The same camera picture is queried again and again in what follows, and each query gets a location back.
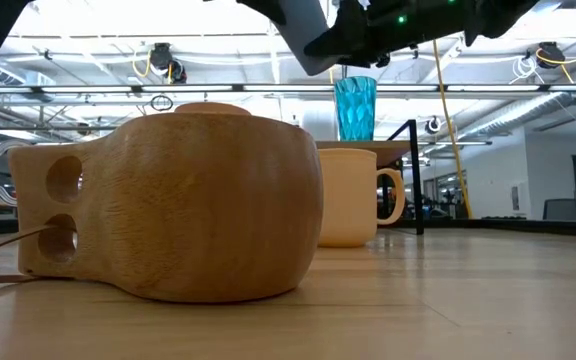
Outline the peach mug with handle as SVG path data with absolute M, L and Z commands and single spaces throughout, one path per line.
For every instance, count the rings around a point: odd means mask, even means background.
M 321 149 L 324 201 L 318 245 L 332 248 L 361 247 L 371 241 L 380 225 L 399 220 L 406 206 L 402 173 L 377 167 L 377 155 L 352 148 Z M 394 182 L 395 204 L 385 219 L 377 215 L 377 178 Z

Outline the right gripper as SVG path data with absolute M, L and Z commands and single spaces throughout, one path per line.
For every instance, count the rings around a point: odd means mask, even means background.
M 399 50 L 464 30 L 468 0 L 339 0 L 334 25 L 304 47 L 339 65 L 382 68 Z

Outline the white round column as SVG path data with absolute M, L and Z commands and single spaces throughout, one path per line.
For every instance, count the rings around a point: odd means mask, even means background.
M 330 109 L 306 109 L 303 113 L 300 127 L 307 131 L 316 141 L 336 141 L 338 137 L 335 113 Z

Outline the black aluminium table frame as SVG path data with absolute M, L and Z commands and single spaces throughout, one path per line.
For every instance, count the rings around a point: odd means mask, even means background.
M 390 229 L 413 229 L 416 231 L 415 220 L 402 219 L 397 223 L 379 226 Z M 424 230 L 428 229 L 486 229 L 504 230 L 528 233 L 546 233 L 554 235 L 576 236 L 575 221 L 544 221 L 544 220 L 519 220 L 510 218 L 474 219 L 474 220 L 440 220 L 431 219 L 423 221 Z M 17 220 L 0 220 L 0 234 L 14 233 L 18 231 Z

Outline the black ceiling light rail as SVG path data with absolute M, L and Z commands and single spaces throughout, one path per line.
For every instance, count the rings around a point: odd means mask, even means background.
M 110 93 L 327 93 L 333 85 L 148 85 L 148 86 L 0 86 L 0 94 L 110 94 Z M 517 93 L 576 92 L 576 84 L 555 85 L 377 85 L 382 93 Z

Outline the peach handleless tumbler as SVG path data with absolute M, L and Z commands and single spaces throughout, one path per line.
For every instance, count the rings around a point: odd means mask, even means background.
M 175 108 L 175 113 L 208 113 L 250 116 L 251 113 L 241 107 L 218 102 L 187 103 Z

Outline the teal faceted plastic tumbler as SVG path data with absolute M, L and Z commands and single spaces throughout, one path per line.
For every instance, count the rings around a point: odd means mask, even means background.
M 347 77 L 334 85 L 341 141 L 372 141 L 375 129 L 377 82 L 366 76 Z

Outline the wooden cup with holed handle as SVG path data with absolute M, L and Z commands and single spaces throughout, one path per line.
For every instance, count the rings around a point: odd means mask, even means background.
M 313 138 L 257 116 L 164 113 L 83 143 L 8 154 L 21 272 L 185 303 L 296 288 L 323 185 Z

